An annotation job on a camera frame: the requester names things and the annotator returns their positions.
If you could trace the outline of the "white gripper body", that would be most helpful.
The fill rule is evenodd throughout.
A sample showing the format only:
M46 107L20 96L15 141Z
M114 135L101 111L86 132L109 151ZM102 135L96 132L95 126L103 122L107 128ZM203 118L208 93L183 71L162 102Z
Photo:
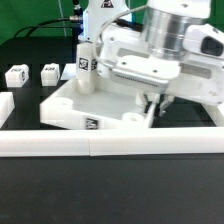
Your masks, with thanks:
M192 25L173 51L160 30L153 46L136 31L109 26L101 36L98 71L104 78L150 93L218 105L224 102L224 33L209 24Z

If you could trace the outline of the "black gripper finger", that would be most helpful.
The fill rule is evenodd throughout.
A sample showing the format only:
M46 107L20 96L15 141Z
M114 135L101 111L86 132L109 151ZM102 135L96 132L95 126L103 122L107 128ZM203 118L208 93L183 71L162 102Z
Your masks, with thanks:
M162 117L165 110L174 102L175 97L173 95L166 95L163 102L159 106L159 116Z
M149 100L149 98L146 94L137 93L136 94L136 104L141 107L146 107L148 105L151 105L152 102Z

